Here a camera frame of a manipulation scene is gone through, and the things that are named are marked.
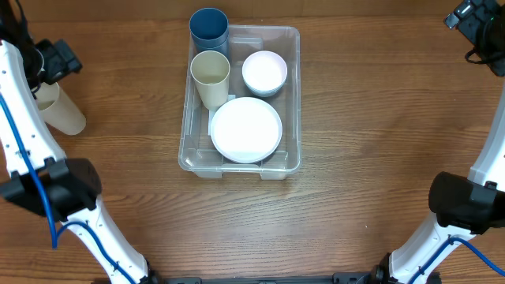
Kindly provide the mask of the beige cup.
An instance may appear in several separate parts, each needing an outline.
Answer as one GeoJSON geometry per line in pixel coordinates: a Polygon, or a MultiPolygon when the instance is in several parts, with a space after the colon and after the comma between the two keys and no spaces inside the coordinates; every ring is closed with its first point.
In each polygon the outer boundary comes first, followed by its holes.
{"type": "Polygon", "coordinates": [[[58,83],[42,83],[35,93],[44,121],[60,132],[74,136],[86,126],[86,117],[58,83]]]}
{"type": "Polygon", "coordinates": [[[226,101],[230,86],[230,63],[214,50],[197,54],[190,64],[190,73],[204,106],[217,111],[226,101]]]}

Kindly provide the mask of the dark blue cup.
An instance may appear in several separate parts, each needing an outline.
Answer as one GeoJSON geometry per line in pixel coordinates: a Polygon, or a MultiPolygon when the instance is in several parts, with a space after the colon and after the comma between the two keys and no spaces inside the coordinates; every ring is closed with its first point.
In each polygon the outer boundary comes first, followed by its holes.
{"type": "Polygon", "coordinates": [[[204,47],[203,45],[199,44],[196,40],[194,40],[193,43],[194,43],[194,46],[195,46],[198,53],[203,52],[203,51],[213,50],[213,51],[217,51],[217,52],[223,54],[227,59],[230,59],[230,49],[229,49],[228,38],[226,38],[222,44],[220,44],[216,47],[204,47]]]}
{"type": "Polygon", "coordinates": [[[218,47],[228,38],[229,21],[226,14],[216,8],[197,10],[189,20],[193,40],[202,47],[218,47]]]}

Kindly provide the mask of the light blue bowl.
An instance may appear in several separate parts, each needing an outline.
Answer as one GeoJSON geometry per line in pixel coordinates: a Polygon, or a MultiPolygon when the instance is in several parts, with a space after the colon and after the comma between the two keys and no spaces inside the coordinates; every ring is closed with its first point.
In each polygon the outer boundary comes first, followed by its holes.
{"type": "Polygon", "coordinates": [[[281,88],[271,89],[271,90],[267,90],[267,91],[261,91],[261,90],[255,89],[255,88],[250,88],[249,90],[254,95],[266,95],[266,94],[277,94],[281,90],[281,88]]]}

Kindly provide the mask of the pink bowl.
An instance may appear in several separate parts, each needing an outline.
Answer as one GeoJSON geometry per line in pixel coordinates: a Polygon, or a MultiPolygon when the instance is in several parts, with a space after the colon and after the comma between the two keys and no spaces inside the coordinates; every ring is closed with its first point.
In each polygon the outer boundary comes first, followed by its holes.
{"type": "Polygon", "coordinates": [[[268,50],[249,55],[242,65],[245,85],[261,91],[281,88],[287,79],[288,68],[285,60],[268,50]]]}

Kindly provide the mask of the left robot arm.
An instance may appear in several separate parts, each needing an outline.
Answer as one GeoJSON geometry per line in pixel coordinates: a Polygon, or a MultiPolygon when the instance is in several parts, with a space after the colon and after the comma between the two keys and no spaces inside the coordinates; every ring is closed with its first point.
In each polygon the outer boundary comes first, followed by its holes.
{"type": "Polygon", "coordinates": [[[19,1],[1,3],[1,145],[9,173],[1,196],[47,220],[53,249],[63,233],[75,234],[111,283],[161,283],[107,212],[95,167],[68,158],[48,129],[76,135],[85,127],[58,85],[81,68],[64,40],[34,42],[19,1]]]}

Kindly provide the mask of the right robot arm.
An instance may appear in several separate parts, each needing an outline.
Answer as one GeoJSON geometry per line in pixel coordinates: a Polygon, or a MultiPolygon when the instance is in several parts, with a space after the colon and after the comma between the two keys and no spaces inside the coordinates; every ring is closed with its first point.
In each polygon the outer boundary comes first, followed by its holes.
{"type": "MultiPolygon", "coordinates": [[[[504,7],[496,0],[464,0],[444,20],[473,45],[465,60],[477,55],[498,77],[504,75],[504,7]]],[[[464,245],[488,267],[503,275],[470,244],[490,228],[504,226],[504,102],[500,101],[492,127],[468,176],[441,172],[428,194],[430,212],[410,239],[388,253],[363,283],[439,283],[436,268],[464,245]]]]}

